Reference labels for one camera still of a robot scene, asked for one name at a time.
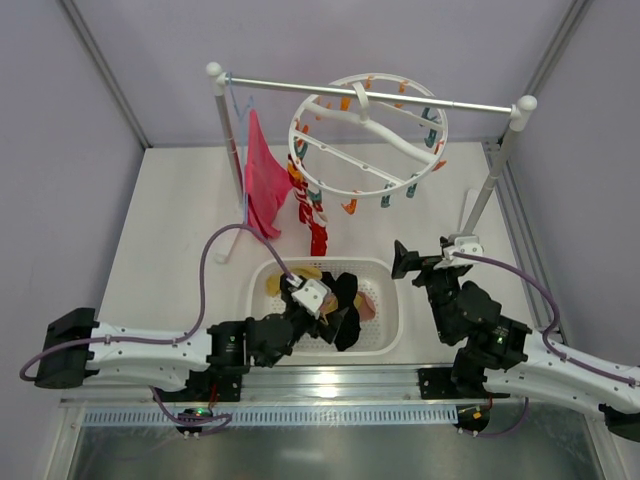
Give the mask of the black striped sock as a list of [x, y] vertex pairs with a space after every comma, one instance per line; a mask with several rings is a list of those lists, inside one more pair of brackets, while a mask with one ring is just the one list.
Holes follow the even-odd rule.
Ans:
[[337, 331], [325, 316], [320, 316], [310, 328], [308, 334], [314, 339], [322, 339], [325, 343], [332, 344]]
[[334, 339], [336, 349], [343, 352], [354, 346], [360, 336], [360, 314], [354, 304], [358, 292], [358, 279], [347, 272], [335, 278], [330, 272], [324, 271], [322, 282], [335, 295], [338, 302], [337, 311], [345, 310], [343, 321]]

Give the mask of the pink sock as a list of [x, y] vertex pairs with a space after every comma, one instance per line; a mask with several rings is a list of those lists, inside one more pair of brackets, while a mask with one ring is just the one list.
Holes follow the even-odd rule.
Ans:
[[374, 301], [364, 292], [358, 292], [354, 301], [361, 322], [368, 322], [376, 317]]

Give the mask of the teal clothes peg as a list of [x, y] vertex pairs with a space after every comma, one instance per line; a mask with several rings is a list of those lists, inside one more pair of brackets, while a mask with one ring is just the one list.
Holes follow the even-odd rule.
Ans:
[[389, 208], [391, 205], [391, 198], [394, 193], [394, 189], [396, 187], [395, 183], [389, 182], [384, 186], [385, 194], [381, 196], [380, 199], [380, 207], [383, 209]]

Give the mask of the white round clip hanger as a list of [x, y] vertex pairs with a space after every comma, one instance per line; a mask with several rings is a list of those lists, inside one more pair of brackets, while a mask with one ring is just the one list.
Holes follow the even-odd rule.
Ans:
[[[377, 105], [372, 108], [372, 118], [398, 133], [412, 145], [416, 147], [425, 146], [428, 130], [411, 119], [394, 115]], [[309, 126], [309, 134], [314, 138], [326, 142], [401, 180], [409, 179], [414, 173], [422, 169], [421, 164], [401, 154], [390, 145], [384, 143], [382, 139], [361, 127], [327, 118], [318, 121], [309, 114], [304, 115], [301, 121]], [[444, 152], [442, 159], [445, 161], [442, 166], [444, 167], [446, 165]], [[349, 165], [313, 146], [308, 148], [304, 164], [314, 177], [337, 189], [348, 192], [355, 190], [364, 192], [384, 188], [384, 180]], [[397, 193], [408, 197], [405, 189], [397, 191], [393, 195]]]

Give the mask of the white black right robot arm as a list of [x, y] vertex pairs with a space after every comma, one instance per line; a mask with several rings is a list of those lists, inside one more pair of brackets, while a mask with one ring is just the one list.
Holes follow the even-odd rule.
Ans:
[[[480, 286], [463, 277], [478, 264], [515, 274], [533, 286], [552, 310], [538, 331], [511, 319]], [[457, 350], [451, 382], [463, 396], [518, 395], [544, 400], [601, 420], [625, 440], [639, 439], [639, 369], [573, 349], [551, 337], [560, 311], [531, 275], [485, 256], [475, 236], [441, 240], [438, 255], [422, 256], [394, 243], [391, 276], [415, 273], [426, 292], [439, 341]]]

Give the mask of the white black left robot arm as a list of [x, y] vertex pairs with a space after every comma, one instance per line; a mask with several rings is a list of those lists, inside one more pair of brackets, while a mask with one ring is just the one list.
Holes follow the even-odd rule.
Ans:
[[78, 388], [88, 381], [151, 386], [197, 398], [225, 376], [274, 367], [304, 336], [346, 346], [356, 316], [352, 307], [313, 316], [290, 302], [283, 312], [261, 319], [226, 321], [193, 334], [151, 335], [98, 322], [93, 309], [77, 308], [48, 325], [32, 363], [33, 382], [43, 389]]

